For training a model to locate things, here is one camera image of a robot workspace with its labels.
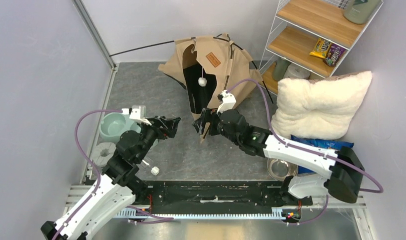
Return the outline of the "long black tent pole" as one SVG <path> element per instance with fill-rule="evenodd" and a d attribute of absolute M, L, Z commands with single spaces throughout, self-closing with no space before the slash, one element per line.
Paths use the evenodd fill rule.
<path fill-rule="evenodd" d="M 231 76 L 232 66 L 233 66 L 233 58 L 234 58 L 234 51 L 238 48 L 237 44 L 231 39 L 228 33 L 221 33 L 215 37 L 217 40 L 226 41 L 229 44 L 229 58 L 227 59 L 226 64 L 226 78 L 224 84 L 224 90 L 227 89 L 229 84 L 229 79 Z"/>

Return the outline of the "tan fabric pet tent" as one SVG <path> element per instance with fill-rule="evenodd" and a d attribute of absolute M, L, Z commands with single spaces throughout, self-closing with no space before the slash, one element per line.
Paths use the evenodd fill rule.
<path fill-rule="evenodd" d="M 215 109 L 221 102 L 218 95 L 224 90 L 226 64 L 229 58 L 229 44 L 213 39 L 213 36 L 198 36 L 195 39 L 175 40 L 175 51 L 168 61 L 158 66 L 158 70 L 178 82 L 188 94 L 189 108 L 193 119 L 197 119 L 202 109 Z M 241 104 L 256 87 L 249 79 L 259 83 L 262 75 L 250 63 L 253 58 L 246 50 L 236 48 L 229 84 L 236 98 L 236 106 Z M 207 85 L 198 85 L 198 78 L 207 79 Z"/>

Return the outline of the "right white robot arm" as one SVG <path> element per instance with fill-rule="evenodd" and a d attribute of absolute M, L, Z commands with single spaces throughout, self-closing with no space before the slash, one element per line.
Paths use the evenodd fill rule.
<path fill-rule="evenodd" d="M 223 113 L 204 109 L 193 127 L 201 136 L 224 136 L 248 155 L 283 160 L 313 171 L 314 175 L 289 176 L 283 181 L 279 197 L 287 205 L 326 194 L 345 203 L 357 201 L 364 167 L 350 147 L 317 148 L 275 137 L 268 129 L 250 125 L 235 109 Z"/>

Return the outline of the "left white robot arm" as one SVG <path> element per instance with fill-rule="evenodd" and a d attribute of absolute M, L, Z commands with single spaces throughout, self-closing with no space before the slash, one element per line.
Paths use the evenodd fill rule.
<path fill-rule="evenodd" d="M 90 240 L 117 213 L 146 201 L 147 184 L 136 173 L 156 140 L 174 138 L 180 117 L 155 116 L 139 124 L 140 131 L 121 134 L 113 156 L 88 192 L 64 216 L 47 221 L 41 232 L 47 240 Z"/>

